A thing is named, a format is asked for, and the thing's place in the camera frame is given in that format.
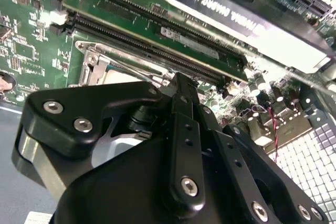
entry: screw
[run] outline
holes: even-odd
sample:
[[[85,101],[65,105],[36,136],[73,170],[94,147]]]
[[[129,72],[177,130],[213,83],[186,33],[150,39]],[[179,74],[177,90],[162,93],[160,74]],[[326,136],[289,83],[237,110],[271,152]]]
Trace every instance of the screw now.
[[[207,114],[210,114],[210,113],[211,113],[211,110],[210,110],[208,107],[203,107],[203,110],[204,110]]]
[[[268,215],[266,210],[261,206],[261,204],[259,204],[258,202],[253,202],[252,203],[252,208],[254,213],[259,217],[260,220],[262,220],[263,222],[267,222],[268,221]]]
[[[77,118],[73,123],[75,129],[80,132],[88,133],[92,130],[92,123],[85,118]]]
[[[63,106],[59,102],[48,101],[43,104],[45,111],[51,114],[60,114],[63,111]]]
[[[306,208],[304,208],[303,206],[299,205],[298,206],[302,216],[306,219],[306,220],[311,220],[310,214],[308,213],[308,211],[306,210]]]
[[[149,91],[151,94],[157,94],[157,92],[156,92],[154,89],[152,89],[152,88],[150,88],[148,91]]]
[[[191,178],[183,178],[181,181],[182,188],[186,194],[188,194],[191,197],[195,197],[198,192],[197,185],[195,181],[193,181]]]
[[[320,212],[318,212],[315,208],[311,208],[311,211],[313,212],[313,214],[316,216],[316,218],[318,218],[319,220],[323,220],[322,215],[320,214]]]
[[[92,57],[92,56],[90,56],[88,58],[88,60],[89,60],[90,63],[95,63],[96,62],[96,59],[94,57]]]
[[[240,134],[240,130],[239,130],[237,127],[233,127],[233,131],[234,131],[237,135]]]
[[[185,103],[188,103],[188,100],[184,96],[181,96],[181,100]]]

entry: label sticker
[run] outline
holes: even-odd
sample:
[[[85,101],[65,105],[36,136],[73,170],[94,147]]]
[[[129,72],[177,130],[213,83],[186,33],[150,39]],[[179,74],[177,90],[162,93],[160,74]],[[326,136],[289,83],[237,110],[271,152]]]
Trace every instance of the label sticker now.
[[[52,216],[43,212],[29,212],[24,224],[49,224]]]
[[[161,34],[169,39],[173,39],[175,41],[180,42],[181,44],[190,47],[198,52],[204,53],[205,55],[208,55],[212,58],[219,59],[219,54],[217,51],[212,50],[210,47],[206,47],[201,45],[200,43],[197,43],[191,39],[188,39],[180,34],[177,34],[173,31],[170,31],[169,29],[165,27],[161,27]]]

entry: white grid panel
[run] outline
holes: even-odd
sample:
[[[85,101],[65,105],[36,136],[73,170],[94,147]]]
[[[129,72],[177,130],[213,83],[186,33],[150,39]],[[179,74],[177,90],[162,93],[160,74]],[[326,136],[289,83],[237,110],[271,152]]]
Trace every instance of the white grid panel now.
[[[336,137],[328,124],[278,151],[278,166],[336,224]]]

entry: connector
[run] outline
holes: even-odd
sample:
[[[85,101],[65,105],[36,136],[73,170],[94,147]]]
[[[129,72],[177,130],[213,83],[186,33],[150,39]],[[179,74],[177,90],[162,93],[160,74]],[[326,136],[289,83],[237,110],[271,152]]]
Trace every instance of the connector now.
[[[307,9],[318,17],[324,17],[330,10],[331,6],[322,0],[292,0],[299,6]]]
[[[55,23],[57,25],[64,25],[64,23],[67,21],[68,13],[65,10],[54,10],[50,12],[49,18],[52,23]]]

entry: red wire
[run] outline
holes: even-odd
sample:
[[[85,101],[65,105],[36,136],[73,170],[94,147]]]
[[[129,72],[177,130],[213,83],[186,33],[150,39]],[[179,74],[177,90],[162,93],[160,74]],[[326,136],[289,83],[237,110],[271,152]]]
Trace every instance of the red wire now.
[[[275,145],[275,158],[274,158],[274,162],[277,162],[278,159],[278,134],[277,134],[277,121],[275,120],[275,117],[273,115],[272,112],[272,108],[269,107],[268,108],[268,112],[270,117],[272,118],[272,123],[273,123],[273,131],[274,131],[274,145]]]

